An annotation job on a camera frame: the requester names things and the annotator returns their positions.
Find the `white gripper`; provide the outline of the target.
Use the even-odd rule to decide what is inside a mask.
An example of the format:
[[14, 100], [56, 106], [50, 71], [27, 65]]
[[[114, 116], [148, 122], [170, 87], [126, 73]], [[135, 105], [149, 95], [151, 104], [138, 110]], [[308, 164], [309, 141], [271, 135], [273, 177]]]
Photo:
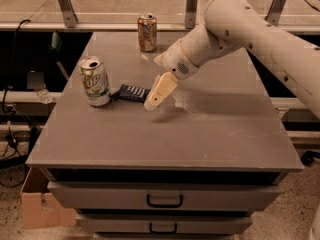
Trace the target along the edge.
[[153, 111], [176, 89], [177, 82], [194, 75], [199, 67], [193, 65], [182, 49], [182, 40], [178, 39], [165, 52], [158, 55], [154, 62], [165, 69], [166, 73], [157, 75], [144, 102], [144, 108]]

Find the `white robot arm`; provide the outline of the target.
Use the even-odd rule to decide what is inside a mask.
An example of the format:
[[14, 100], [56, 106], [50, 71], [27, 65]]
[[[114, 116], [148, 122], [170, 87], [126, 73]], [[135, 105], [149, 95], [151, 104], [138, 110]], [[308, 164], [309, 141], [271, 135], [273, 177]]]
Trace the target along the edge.
[[262, 19], [247, 0], [208, 1], [204, 22], [154, 59], [166, 72], [155, 78], [144, 107], [155, 110], [180, 80], [240, 48], [253, 54], [320, 117], [319, 48]]

